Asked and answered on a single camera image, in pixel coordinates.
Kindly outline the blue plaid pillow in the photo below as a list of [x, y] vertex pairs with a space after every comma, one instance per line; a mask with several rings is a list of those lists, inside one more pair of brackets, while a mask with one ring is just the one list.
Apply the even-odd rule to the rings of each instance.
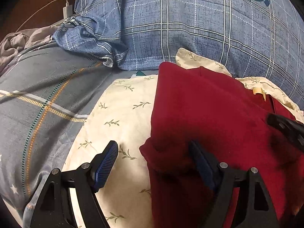
[[67, 51], [156, 70], [185, 48], [303, 107], [303, 19], [290, 0], [76, 0], [75, 12], [53, 35]]

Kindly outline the grey plaid blanket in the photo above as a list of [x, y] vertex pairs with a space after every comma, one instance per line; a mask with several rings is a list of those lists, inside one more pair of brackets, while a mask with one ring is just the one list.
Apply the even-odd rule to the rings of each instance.
[[49, 43], [20, 53], [1, 76], [1, 196], [23, 227], [111, 74], [104, 60]]

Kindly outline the cream leaf print pillow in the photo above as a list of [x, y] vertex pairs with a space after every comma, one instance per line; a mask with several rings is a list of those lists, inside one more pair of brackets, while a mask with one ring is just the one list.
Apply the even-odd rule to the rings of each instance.
[[118, 157], [96, 194], [110, 227], [153, 227], [148, 167], [139, 147], [149, 138], [158, 77], [115, 78], [76, 136], [63, 170], [74, 170], [110, 141]]

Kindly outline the grey crumpled cloth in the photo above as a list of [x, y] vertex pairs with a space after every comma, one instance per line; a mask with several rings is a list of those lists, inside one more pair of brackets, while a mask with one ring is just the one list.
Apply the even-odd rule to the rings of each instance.
[[1, 75], [7, 70], [8, 64], [24, 49], [36, 44], [49, 42], [58, 26], [24, 29], [9, 33], [1, 42]]

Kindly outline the red fleece garment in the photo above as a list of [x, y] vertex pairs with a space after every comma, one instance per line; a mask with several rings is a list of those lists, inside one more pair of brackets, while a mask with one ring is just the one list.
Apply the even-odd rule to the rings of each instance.
[[140, 147], [150, 177], [155, 227], [201, 227], [213, 191], [195, 168], [190, 141], [230, 167], [256, 167], [282, 227], [301, 203], [303, 153], [266, 123], [267, 114], [293, 119], [271, 96], [204, 67], [160, 64], [150, 138]]

